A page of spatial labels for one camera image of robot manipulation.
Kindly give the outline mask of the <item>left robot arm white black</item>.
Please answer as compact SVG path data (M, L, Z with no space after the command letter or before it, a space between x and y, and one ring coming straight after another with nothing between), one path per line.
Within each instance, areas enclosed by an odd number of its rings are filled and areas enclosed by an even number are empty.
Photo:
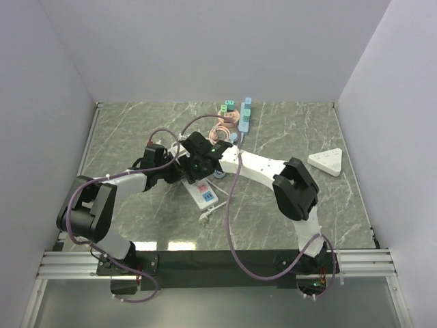
M133 242L111 228L113 211L128 196L150 190L158 180L170 178L180 153L149 142L144 154L120 174L100 178L78 176L66 196L56 219L57 227L67 232L73 243L90 245L106 255L118 273L127 275L140 267Z

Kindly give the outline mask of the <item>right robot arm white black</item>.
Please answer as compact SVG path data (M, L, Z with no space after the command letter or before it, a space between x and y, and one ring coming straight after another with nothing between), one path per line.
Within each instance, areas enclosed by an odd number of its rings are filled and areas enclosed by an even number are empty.
M272 190L278 209L292 220L301 252L298 265L304 272L314 273L324 264L326 242L318 221L319 187L301 160L269 159L226 141L211 144L198 132L183 140L181 149L186 154L179 163L190 181L216 170L243 176Z

